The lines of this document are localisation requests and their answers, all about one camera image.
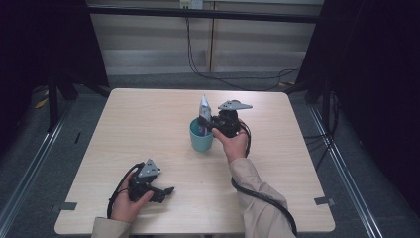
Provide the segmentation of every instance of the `table surface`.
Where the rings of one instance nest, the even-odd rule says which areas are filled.
[[[252,132],[250,158],[263,181],[282,193],[298,232],[329,232],[335,222],[294,112],[284,93],[212,90],[114,89],[102,112],[63,210],[58,234],[90,234],[95,217],[106,217],[108,198],[127,170],[153,159],[161,169],[153,186],[175,191],[148,203],[133,223],[135,234],[220,234],[244,230],[236,191],[221,143],[205,153],[191,147],[189,123],[202,95],[212,114],[227,100],[252,104],[238,111]]]

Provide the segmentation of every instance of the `black curtain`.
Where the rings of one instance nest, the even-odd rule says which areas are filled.
[[[420,2],[326,0],[296,83],[326,85],[383,173],[420,214]]]

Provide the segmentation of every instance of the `person's right hand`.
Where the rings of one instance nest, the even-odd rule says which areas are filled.
[[[234,138],[226,137],[216,128],[212,129],[212,133],[223,144],[223,150],[225,151],[229,164],[231,164],[235,159],[245,157],[248,136],[243,128],[241,128],[239,134]]]

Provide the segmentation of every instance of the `beige sleeve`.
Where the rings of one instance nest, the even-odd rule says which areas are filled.
[[[96,217],[92,238],[127,238],[130,235],[130,223]]]
[[[239,186],[271,196],[287,208],[285,197],[260,179],[251,160],[236,159],[229,165],[229,169]],[[240,192],[238,200],[244,219],[246,238],[295,237],[286,217],[271,204]]]

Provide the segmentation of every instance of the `hand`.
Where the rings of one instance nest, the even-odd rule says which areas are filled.
[[[127,176],[123,184],[121,184],[120,190],[129,186],[129,179],[133,174],[134,173],[131,173]],[[136,220],[140,209],[142,209],[142,207],[148,203],[153,195],[154,193],[152,191],[148,191],[137,202],[133,202],[130,200],[129,192],[126,189],[121,191],[118,194],[117,199],[115,199],[114,206],[112,208],[111,219],[132,223],[134,220]]]
[[[223,144],[223,150],[225,151],[229,164],[231,164],[235,159],[245,157],[248,136],[243,128],[241,128],[239,135],[234,138],[226,137],[216,128],[213,128],[212,133]]]

